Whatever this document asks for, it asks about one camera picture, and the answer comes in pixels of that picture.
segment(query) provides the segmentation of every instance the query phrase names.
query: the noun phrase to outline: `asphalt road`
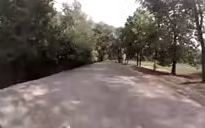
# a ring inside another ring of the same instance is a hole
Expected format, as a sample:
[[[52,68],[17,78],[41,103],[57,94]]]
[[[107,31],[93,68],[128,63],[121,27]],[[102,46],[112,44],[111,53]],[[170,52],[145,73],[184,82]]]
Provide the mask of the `asphalt road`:
[[[0,91],[1,128],[205,128],[205,107],[111,62]]]

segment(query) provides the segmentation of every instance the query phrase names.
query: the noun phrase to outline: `foliage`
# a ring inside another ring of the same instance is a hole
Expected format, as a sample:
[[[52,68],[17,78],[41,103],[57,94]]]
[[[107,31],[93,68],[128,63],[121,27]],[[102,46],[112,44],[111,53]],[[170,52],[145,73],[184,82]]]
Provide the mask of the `foliage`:
[[[91,63],[92,55],[97,56],[92,53],[103,51],[99,46],[107,48],[110,26],[88,20],[77,1],[65,3],[61,12],[53,4],[0,0],[0,76],[5,76],[0,86]]]

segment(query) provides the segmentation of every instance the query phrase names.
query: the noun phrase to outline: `sky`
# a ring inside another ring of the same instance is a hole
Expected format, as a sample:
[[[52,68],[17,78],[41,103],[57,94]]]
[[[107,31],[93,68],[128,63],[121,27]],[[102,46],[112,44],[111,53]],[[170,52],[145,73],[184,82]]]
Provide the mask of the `sky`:
[[[78,0],[82,10],[95,22],[104,22],[115,27],[124,26],[128,16],[133,15],[139,3],[135,0]],[[63,2],[72,3],[73,0],[56,0],[56,7]]]

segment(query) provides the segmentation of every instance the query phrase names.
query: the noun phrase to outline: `paved road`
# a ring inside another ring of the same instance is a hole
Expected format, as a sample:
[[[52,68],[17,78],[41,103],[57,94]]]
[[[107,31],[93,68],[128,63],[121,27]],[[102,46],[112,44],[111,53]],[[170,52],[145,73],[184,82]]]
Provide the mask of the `paved road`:
[[[205,108],[113,63],[0,91],[2,128],[205,128]]]

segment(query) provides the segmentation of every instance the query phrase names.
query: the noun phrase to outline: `grass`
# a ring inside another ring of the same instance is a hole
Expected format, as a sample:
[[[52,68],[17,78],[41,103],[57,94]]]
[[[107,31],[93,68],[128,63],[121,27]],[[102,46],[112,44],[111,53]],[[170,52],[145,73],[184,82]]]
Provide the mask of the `grass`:
[[[129,61],[130,65],[136,65],[136,61]],[[144,61],[142,62],[142,67],[153,69],[153,62],[150,61]],[[201,69],[197,69],[195,67],[192,67],[188,64],[177,64],[177,74],[199,74],[201,72]],[[160,65],[157,65],[157,71],[164,71],[164,72],[171,72],[171,67],[163,67]]]

